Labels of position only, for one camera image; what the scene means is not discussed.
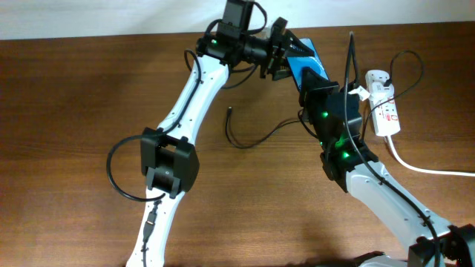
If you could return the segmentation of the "blue smartphone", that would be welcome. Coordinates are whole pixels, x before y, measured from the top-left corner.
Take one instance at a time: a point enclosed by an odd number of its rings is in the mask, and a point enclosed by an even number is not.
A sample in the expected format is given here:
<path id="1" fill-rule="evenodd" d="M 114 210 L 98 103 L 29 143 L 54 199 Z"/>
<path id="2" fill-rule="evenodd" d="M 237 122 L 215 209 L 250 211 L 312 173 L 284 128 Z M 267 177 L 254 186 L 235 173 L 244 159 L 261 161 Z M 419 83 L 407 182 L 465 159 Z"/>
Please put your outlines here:
<path id="1" fill-rule="evenodd" d="M 324 68 L 322 61 L 320 60 L 320 57 L 317 53 L 317 50 L 315 49 L 314 44 L 312 43 L 312 40 L 309 38 L 304 38 L 300 39 L 300 41 L 314 52 L 314 56 L 288 58 L 289 67 L 292 72 L 292 78 L 294 79 L 298 92 L 301 92 L 303 69 L 305 67 L 309 67 L 319 76 L 323 77 L 326 80 L 329 80 L 327 72 Z"/>

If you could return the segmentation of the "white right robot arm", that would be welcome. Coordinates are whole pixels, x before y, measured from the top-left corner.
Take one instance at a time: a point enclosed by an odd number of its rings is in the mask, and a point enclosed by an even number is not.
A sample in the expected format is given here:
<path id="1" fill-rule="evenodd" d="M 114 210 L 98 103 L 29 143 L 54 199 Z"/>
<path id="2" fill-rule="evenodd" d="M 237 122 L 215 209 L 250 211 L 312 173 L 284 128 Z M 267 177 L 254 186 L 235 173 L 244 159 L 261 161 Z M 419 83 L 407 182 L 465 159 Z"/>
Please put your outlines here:
<path id="1" fill-rule="evenodd" d="M 393 109 L 379 107 L 393 101 L 390 75 L 370 70 L 365 79 L 366 88 L 341 88 L 310 67 L 301 70 L 299 79 L 299 102 L 321 143 L 325 174 L 365 204 L 407 251 L 405 261 L 374 252 L 358 265 L 443 266 L 445 260 L 453 260 L 457 266 L 473 266 L 474 226 L 457 227 L 423 205 L 390 175 L 361 138 L 361 100 L 368 100 L 375 110 L 380 134 L 396 115 Z"/>

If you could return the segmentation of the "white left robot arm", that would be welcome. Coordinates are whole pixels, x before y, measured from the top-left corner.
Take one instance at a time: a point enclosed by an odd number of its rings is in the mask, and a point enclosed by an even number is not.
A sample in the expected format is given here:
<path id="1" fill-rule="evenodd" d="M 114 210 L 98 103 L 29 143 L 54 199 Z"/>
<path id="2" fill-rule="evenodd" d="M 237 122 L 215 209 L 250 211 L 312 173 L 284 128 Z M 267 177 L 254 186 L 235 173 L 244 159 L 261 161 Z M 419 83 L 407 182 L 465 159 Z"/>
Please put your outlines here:
<path id="1" fill-rule="evenodd" d="M 247 62 L 259 67 L 262 76 L 275 79 L 290 75 L 294 58 L 311 58 L 312 48 L 286 28 L 279 18 L 270 35 L 258 37 L 243 22 L 214 20 L 197 40 L 195 50 L 185 50 L 190 76 L 178 100 L 156 128 L 145 128 L 113 145 L 106 159 L 106 174 L 112 188 L 122 197 L 145 205 L 140 232 L 127 266 L 163 266 L 171 224 L 181 199 L 197 178 L 200 163 L 195 143 L 203 119 L 217 93 L 235 66 Z M 140 143 L 140 170 L 145 177 L 145 196 L 134 196 L 119 187 L 112 174 L 112 158 L 127 142 Z"/>

